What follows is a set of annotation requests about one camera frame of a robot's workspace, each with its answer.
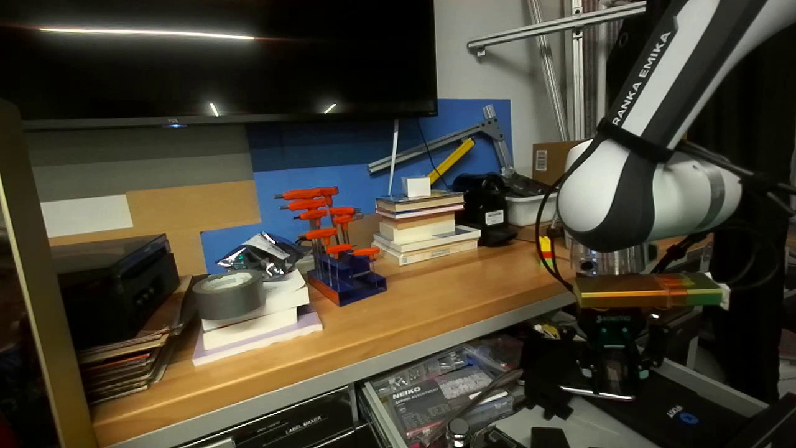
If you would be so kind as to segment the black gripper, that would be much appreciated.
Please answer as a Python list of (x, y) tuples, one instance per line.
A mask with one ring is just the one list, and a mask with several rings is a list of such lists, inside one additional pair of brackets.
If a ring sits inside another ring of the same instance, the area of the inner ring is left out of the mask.
[(665, 323), (640, 308), (583, 310), (585, 367), (594, 390), (635, 390), (661, 364)]

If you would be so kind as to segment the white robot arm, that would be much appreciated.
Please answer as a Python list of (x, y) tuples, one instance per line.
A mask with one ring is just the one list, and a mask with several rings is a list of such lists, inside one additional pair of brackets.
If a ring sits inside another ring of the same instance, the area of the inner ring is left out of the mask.
[(697, 232), (732, 287), (717, 316), (726, 380), (779, 396), (783, 257), (793, 151), (796, 0), (649, 0), (640, 59), (612, 109), (575, 146), (560, 219), (615, 252)]

